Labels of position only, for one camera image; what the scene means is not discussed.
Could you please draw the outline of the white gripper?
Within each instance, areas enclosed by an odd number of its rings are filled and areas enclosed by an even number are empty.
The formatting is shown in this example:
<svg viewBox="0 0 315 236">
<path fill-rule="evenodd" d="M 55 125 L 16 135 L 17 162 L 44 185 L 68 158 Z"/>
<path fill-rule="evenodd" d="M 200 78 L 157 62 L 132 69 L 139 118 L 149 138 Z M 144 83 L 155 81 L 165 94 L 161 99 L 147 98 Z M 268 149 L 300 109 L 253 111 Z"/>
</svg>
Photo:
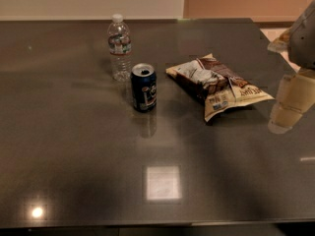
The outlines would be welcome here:
<svg viewBox="0 0 315 236">
<path fill-rule="evenodd" d="M 289 61 L 307 69 L 315 69 L 315 0 L 313 0 L 291 29 L 286 29 L 269 43 L 267 49 L 282 53 L 288 51 Z"/>
</svg>

